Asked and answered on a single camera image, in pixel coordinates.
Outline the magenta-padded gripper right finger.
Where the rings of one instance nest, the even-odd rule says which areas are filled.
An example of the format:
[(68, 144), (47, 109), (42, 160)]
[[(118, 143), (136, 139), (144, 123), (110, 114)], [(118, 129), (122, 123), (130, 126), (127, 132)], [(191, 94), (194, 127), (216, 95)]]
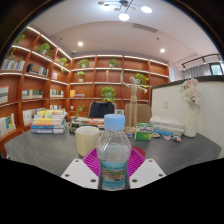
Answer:
[(131, 189), (146, 186), (166, 176), (154, 159), (145, 159), (136, 149), (131, 150), (127, 175)]

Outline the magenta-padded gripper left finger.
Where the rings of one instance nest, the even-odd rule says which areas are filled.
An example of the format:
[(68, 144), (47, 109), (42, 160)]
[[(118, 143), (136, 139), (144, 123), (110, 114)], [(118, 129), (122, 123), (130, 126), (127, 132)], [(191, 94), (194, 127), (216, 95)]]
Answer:
[(95, 149), (82, 159), (74, 159), (61, 177), (78, 186), (97, 189), (99, 185), (100, 163)]

